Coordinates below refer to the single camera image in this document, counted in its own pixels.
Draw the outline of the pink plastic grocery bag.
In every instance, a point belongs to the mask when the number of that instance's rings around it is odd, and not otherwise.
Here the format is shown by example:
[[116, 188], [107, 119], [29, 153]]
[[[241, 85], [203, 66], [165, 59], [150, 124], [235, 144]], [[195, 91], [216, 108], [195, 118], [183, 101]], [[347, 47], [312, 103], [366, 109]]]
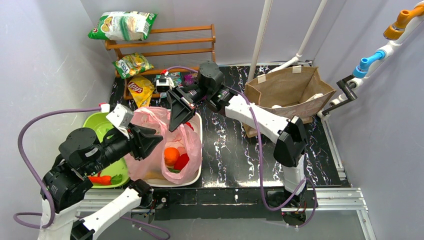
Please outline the pink plastic grocery bag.
[[[156, 130], [163, 140], [151, 154], [136, 160], [127, 154], [124, 160], [131, 180], [144, 180], [153, 187], [173, 188], [195, 183], [202, 168], [203, 131], [202, 119], [198, 113], [175, 131], [169, 131], [171, 111], [164, 107], [141, 107], [134, 111], [131, 123], [138, 127]], [[182, 169], [166, 163], [166, 149], [175, 148], [180, 155], [187, 155], [188, 162]]]

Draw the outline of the red bell pepper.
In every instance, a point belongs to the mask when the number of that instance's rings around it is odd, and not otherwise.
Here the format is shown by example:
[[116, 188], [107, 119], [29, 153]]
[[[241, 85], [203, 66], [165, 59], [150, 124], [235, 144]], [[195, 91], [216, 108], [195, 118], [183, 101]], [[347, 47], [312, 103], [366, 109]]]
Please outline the red bell pepper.
[[184, 153], [179, 156], [177, 161], [175, 162], [173, 169], [177, 171], [181, 171], [190, 161], [190, 158], [187, 153]]

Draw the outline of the orange fruit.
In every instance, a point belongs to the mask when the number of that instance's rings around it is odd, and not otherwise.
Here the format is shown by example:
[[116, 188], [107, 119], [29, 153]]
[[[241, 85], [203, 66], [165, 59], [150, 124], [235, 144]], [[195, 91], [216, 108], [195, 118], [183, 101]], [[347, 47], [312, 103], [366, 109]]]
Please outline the orange fruit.
[[173, 167], [180, 156], [180, 152], [175, 147], [167, 147], [164, 152], [164, 163], [168, 167]]

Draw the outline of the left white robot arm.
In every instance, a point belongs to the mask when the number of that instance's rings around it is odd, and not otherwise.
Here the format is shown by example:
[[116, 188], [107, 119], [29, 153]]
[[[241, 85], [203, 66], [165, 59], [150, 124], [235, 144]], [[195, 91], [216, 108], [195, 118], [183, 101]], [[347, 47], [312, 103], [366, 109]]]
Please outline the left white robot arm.
[[109, 130], [100, 141], [91, 128], [72, 131], [59, 146], [63, 162], [54, 166], [43, 177], [51, 194], [55, 217], [49, 227], [41, 227], [40, 240], [96, 240], [103, 231], [130, 210], [141, 205], [153, 193], [142, 179], [135, 180], [114, 200], [97, 212], [77, 219], [76, 213], [93, 186], [91, 176], [125, 155], [136, 160], [147, 158], [163, 140], [156, 130], [133, 124], [125, 136], [117, 128]]

